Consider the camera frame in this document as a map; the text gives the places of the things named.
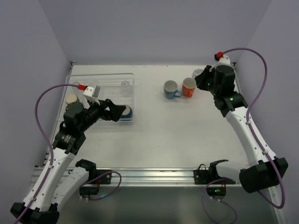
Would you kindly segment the orange mug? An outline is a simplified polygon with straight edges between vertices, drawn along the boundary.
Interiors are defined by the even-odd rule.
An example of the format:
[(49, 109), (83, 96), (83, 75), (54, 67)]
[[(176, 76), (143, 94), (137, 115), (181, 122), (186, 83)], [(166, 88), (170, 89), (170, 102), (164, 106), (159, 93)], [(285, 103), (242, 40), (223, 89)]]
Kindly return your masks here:
[(182, 82), (182, 93), (183, 96), (191, 98), (195, 89), (197, 88), (196, 81), (191, 78), (185, 78)]

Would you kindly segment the light blue floral mug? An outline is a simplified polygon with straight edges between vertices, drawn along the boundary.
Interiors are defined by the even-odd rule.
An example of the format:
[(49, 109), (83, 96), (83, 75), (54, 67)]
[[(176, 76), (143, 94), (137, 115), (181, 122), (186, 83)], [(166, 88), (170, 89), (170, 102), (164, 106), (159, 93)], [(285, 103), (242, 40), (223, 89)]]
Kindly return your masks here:
[(183, 96), (183, 93), (178, 90), (178, 84), (175, 81), (168, 80), (164, 83), (164, 96), (166, 99), (173, 99)]

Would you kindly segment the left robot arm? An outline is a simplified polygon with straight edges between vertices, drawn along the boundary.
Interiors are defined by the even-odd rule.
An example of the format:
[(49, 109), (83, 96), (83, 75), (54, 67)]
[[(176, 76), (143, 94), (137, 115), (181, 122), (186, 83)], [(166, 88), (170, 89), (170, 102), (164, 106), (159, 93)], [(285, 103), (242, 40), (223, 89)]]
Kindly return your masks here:
[(57, 223), (70, 197), (82, 184), (95, 180), (96, 164), (87, 160), (78, 161), (69, 176), (64, 180), (62, 177), (86, 140), (85, 131), (99, 119), (118, 121), (126, 106), (115, 105), (110, 99), (89, 105), (89, 108), (80, 102), (67, 105), (41, 175), (23, 201), (11, 208), (17, 223)]

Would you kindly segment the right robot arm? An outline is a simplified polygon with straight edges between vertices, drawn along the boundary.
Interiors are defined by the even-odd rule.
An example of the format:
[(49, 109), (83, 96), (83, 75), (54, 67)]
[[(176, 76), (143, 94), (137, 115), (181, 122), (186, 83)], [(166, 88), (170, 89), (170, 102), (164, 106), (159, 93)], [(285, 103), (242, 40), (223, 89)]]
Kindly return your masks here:
[(249, 167), (222, 159), (210, 163), (213, 179), (228, 178), (239, 182), (248, 193), (277, 186), (288, 168), (285, 158), (278, 158), (270, 149), (251, 115), (242, 94), (235, 91), (235, 73), (229, 65), (207, 65), (195, 78), (200, 90), (208, 91), (216, 108), (232, 126), (245, 151)]

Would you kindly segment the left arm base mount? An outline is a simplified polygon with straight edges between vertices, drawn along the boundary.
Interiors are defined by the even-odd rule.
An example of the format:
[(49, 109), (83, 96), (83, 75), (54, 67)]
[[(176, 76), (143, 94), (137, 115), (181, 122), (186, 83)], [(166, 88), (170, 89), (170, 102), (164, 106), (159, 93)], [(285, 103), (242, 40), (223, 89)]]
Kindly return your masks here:
[(100, 192), (100, 185), (109, 185), (111, 183), (111, 170), (97, 169), (85, 182), (79, 187), (79, 195), (82, 198), (91, 199)]

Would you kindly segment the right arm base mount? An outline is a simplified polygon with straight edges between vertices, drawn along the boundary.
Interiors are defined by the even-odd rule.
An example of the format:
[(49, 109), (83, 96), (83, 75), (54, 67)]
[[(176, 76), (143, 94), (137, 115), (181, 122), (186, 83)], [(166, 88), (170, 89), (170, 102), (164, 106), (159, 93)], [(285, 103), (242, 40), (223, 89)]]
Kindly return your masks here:
[(216, 180), (218, 182), (215, 182), (214, 184), (221, 185), (220, 187), (208, 187), (206, 189), (206, 193), (212, 198), (223, 199), (227, 192), (226, 185), (236, 184), (236, 181), (228, 178), (220, 181), (220, 179), (223, 179), (223, 177), (220, 177), (216, 171), (216, 165), (227, 161), (228, 160), (226, 159), (213, 161), (210, 163), (210, 166), (208, 168), (206, 167), (205, 164), (200, 164), (197, 169), (193, 170), (193, 178), (194, 178), (194, 183), (196, 185), (198, 184), (208, 185), (210, 182)]

